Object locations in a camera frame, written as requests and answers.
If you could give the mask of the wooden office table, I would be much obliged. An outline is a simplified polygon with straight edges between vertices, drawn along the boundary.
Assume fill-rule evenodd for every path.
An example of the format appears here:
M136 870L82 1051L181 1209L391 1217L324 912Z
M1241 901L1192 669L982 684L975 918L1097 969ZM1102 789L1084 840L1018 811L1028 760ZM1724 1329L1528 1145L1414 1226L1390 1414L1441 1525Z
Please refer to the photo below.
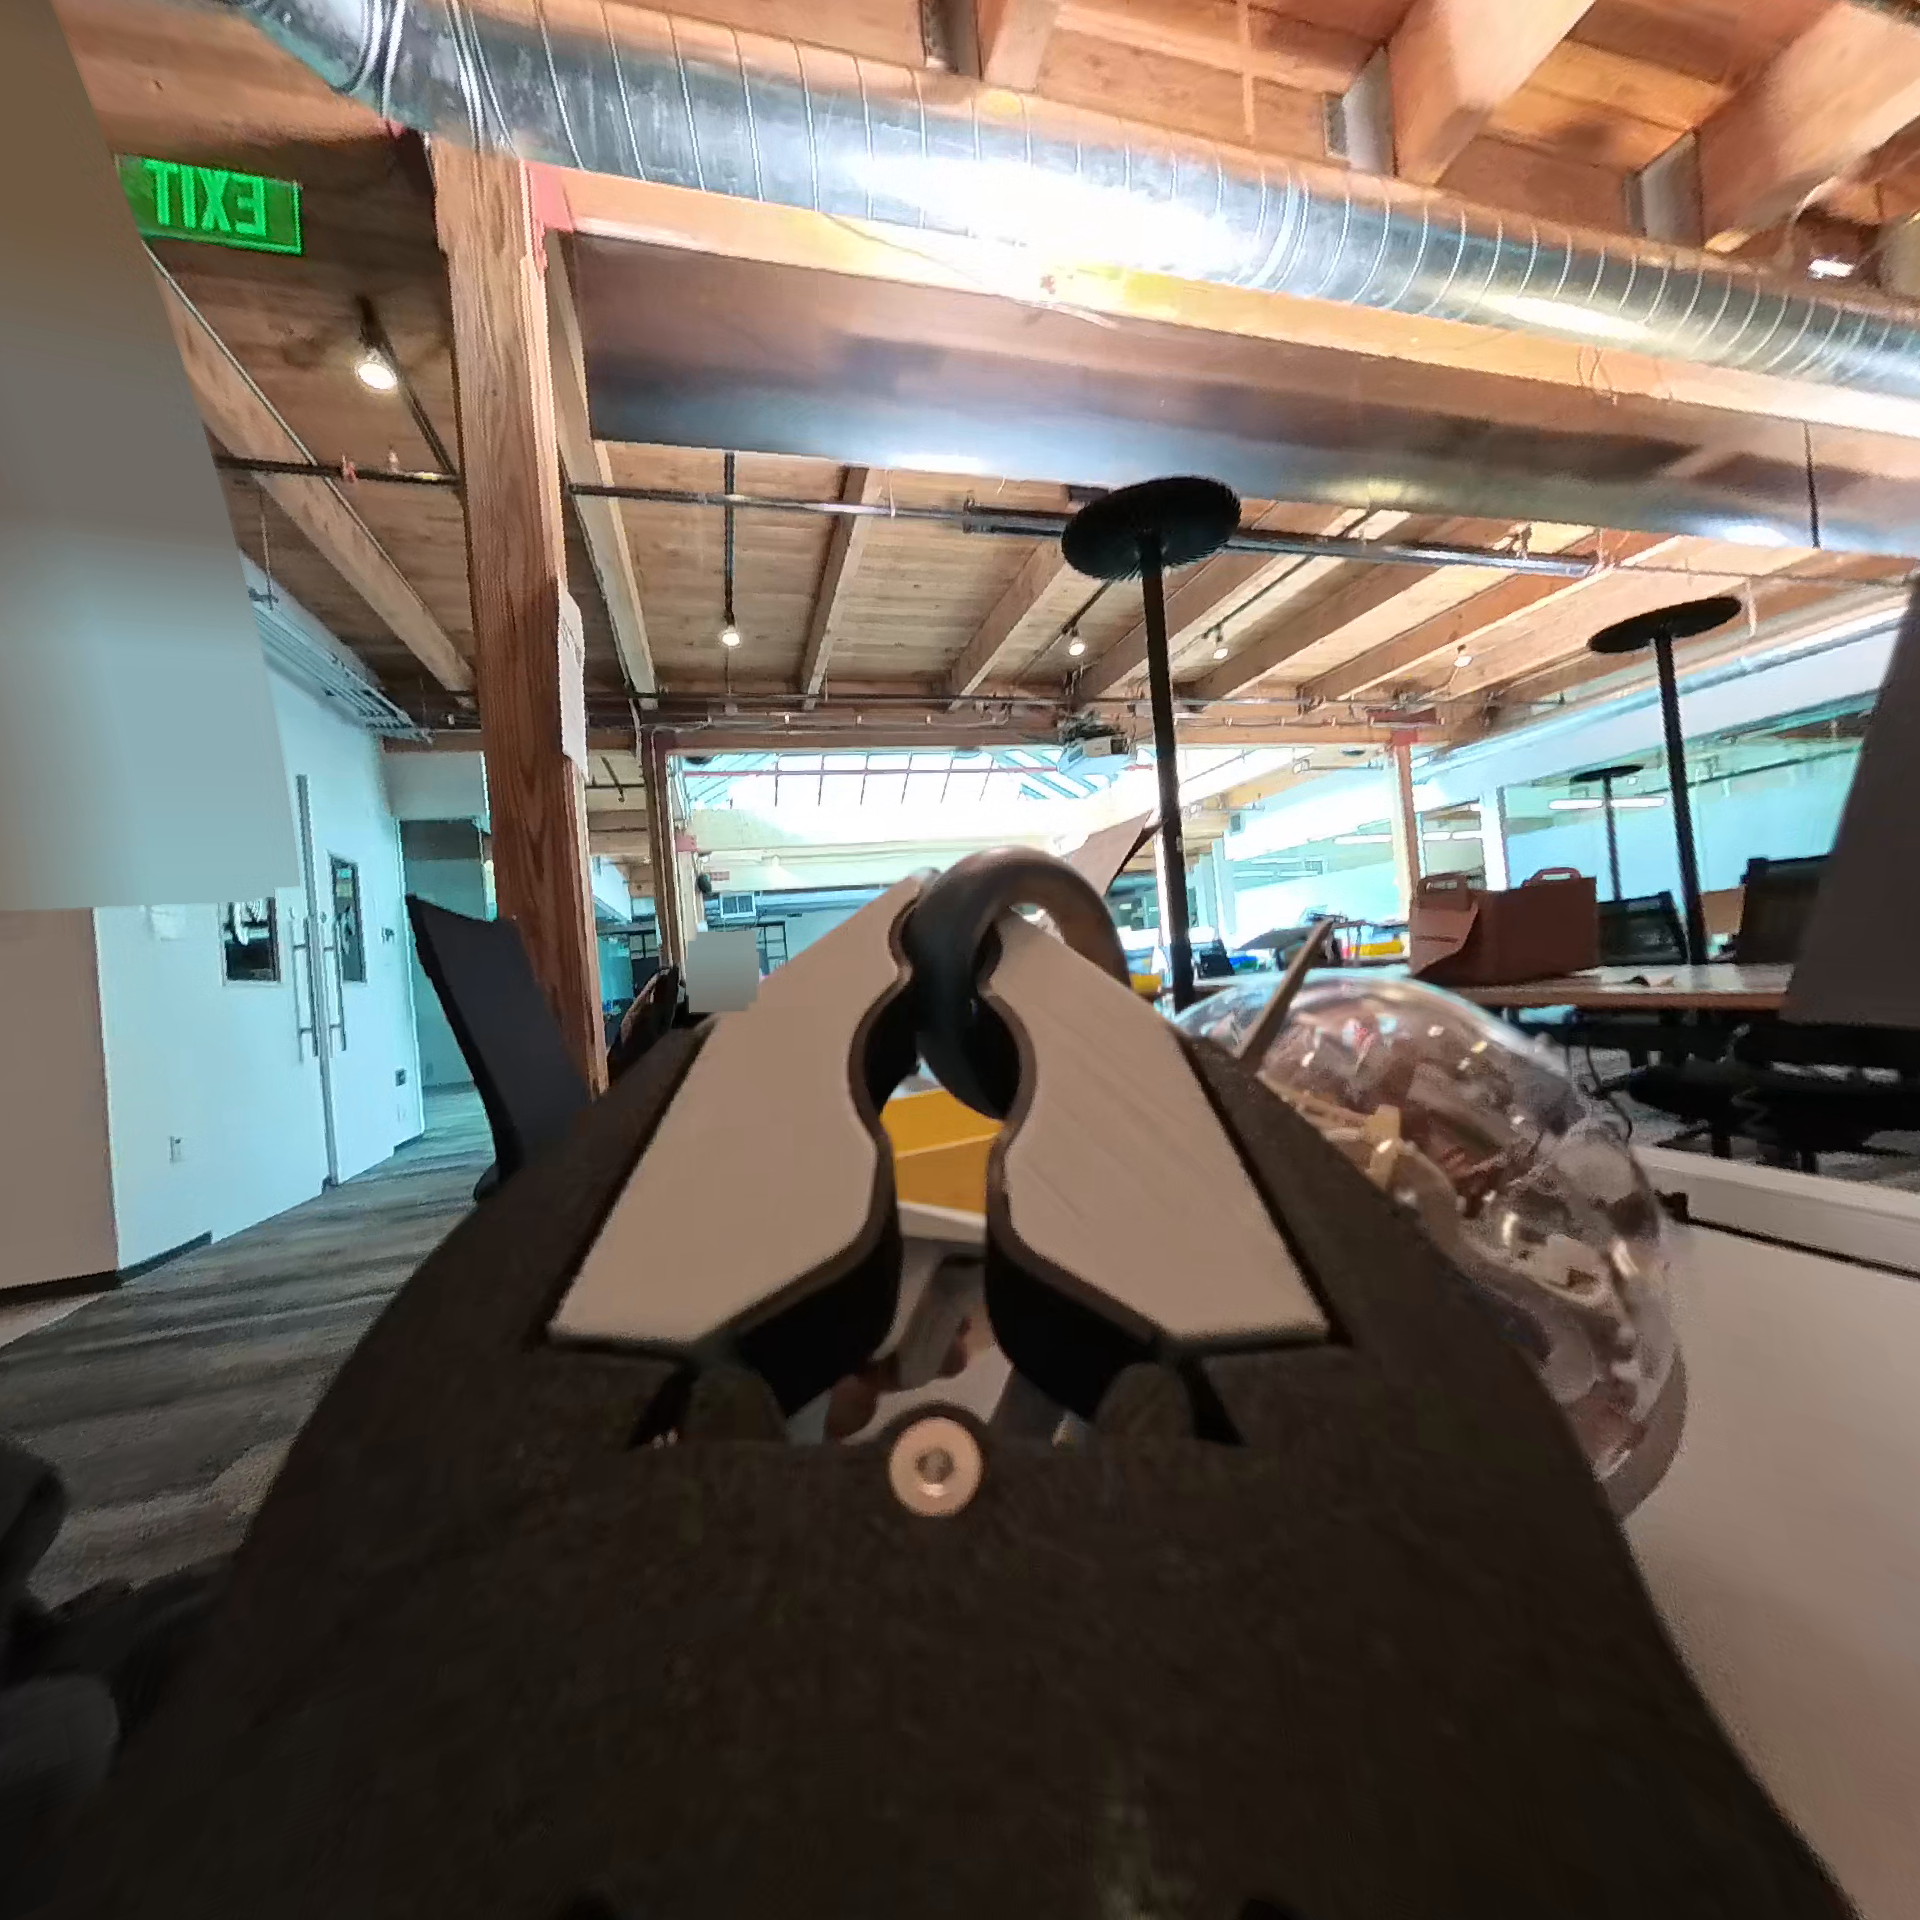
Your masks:
M1524 982L1452 987L1493 1013L1569 1008L1588 1016L1768 1018L1785 1008L1792 965L1593 966Z

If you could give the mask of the brown cardboard box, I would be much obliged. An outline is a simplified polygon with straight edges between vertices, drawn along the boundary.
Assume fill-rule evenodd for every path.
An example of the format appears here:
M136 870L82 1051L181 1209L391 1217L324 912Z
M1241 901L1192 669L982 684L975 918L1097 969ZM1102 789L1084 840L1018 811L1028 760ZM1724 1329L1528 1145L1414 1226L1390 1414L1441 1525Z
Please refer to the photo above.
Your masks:
M1598 963L1598 892L1586 874L1548 868L1501 892L1434 874L1412 892L1407 971L1434 987L1516 987Z

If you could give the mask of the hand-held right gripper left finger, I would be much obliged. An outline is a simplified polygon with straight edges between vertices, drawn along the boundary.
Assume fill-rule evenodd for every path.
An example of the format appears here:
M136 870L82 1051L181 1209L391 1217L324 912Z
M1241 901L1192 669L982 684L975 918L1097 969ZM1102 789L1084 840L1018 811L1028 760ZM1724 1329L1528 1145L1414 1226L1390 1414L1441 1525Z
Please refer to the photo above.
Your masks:
M901 1289L882 1109L919 1064L914 874L718 1016L546 1330L639 1354L871 1354Z

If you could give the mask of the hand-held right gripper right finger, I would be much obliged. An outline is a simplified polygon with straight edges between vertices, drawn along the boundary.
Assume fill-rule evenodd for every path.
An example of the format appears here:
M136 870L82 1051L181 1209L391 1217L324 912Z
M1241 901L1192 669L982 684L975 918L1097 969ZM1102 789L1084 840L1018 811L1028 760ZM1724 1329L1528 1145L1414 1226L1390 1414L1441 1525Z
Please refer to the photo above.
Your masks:
M1057 937L1002 916L981 997L1015 1041L992 1157L992 1273L1128 1342L1233 1354L1327 1317L1183 1053L1181 1033Z

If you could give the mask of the dark slanted board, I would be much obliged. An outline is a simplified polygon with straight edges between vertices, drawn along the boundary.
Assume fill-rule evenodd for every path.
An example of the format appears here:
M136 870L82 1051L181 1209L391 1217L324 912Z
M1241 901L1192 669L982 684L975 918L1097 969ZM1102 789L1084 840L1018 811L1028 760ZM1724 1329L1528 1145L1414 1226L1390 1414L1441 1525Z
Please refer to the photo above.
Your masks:
M1790 1024L1917 1028L1917 600L1889 652L1783 998Z

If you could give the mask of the grey yellow scissors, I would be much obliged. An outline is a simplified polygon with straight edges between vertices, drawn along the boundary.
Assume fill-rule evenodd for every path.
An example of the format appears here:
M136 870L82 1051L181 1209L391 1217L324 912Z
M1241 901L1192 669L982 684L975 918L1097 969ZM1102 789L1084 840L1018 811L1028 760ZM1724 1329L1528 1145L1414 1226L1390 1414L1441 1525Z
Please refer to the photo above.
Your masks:
M981 998L981 980L1001 954L1001 925L1018 924L1026 908L1047 916L1041 930L1049 939L1100 976L1126 982L1130 963L1097 884L1057 854L1030 848L966 854L926 883L902 924L921 1064L997 1136L1009 1134L1017 1044Z

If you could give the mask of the black floor lamp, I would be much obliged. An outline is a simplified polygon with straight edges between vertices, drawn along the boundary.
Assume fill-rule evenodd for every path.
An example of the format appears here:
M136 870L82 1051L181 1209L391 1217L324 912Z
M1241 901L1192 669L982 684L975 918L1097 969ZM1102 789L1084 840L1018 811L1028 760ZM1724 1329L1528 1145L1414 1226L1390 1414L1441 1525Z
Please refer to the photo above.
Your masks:
M1110 586L1137 578L1143 660L1158 785L1160 945L1174 1013L1192 1004L1181 779L1167 667L1166 573L1212 560L1239 530L1239 497L1218 481L1167 475L1084 505L1062 530L1062 560Z
M1650 654L1658 693L1663 724L1663 762L1669 776L1671 835L1679 878L1679 904L1685 916L1686 963L1703 966L1710 961L1710 934L1705 921L1703 889L1696 862L1696 832L1688 795L1688 757L1681 724L1681 709L1674 676L1674 644L1679 641L1716 633L1741 613L1733 594L1708 594L1629 616L1598 632L1588 641L1596 658Z

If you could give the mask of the silver ventilation duct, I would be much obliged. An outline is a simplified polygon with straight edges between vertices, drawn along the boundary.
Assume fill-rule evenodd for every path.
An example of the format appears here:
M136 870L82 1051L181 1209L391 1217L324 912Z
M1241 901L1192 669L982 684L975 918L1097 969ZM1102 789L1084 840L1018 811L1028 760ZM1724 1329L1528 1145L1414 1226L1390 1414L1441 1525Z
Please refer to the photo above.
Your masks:
M1913 400L1916 313L646 6L230 5L332 91L480 154L1407 320Z

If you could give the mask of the green exit sign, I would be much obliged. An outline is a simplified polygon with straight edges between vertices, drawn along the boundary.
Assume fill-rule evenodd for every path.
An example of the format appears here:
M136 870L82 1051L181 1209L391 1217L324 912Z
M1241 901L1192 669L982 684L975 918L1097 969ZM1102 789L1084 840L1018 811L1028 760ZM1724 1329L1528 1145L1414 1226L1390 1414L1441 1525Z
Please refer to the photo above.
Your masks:
M301 186L224 165L113 156L113 172L141 237L301 256Z

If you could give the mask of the wooden post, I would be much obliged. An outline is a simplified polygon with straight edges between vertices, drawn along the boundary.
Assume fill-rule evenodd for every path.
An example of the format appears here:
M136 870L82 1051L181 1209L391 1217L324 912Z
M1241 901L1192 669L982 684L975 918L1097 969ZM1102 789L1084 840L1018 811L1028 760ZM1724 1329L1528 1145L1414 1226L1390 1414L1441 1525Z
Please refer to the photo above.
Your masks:
M598 1094L608 1073L584 771L564 745L569 580L544 230L518 161L434 136L426 163L453 320L495 908L516 924L567 1053Z

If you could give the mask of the clear plastic maze ball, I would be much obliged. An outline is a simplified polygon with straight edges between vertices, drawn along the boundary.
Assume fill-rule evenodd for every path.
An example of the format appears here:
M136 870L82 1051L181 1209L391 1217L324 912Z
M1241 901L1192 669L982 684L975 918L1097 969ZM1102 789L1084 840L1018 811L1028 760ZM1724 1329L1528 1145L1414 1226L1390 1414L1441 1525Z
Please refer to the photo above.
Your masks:
M1245 976L1174 1024L1420 1220L1631 1515L1677 1453L1688 1378L1663 1212L1622 1124L1516 1026L1416 979L1312 969L1271 1024L1278 993Z

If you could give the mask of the yellow plastic bin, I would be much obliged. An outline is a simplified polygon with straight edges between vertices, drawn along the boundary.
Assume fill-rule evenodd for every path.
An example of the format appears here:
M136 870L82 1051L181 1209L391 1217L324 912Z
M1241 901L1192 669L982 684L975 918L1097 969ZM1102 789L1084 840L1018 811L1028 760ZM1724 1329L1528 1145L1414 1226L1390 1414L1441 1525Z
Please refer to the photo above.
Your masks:
M998 1120L927 1089L888 1097L879 1124L894 1148L901 1205L985 1217Z

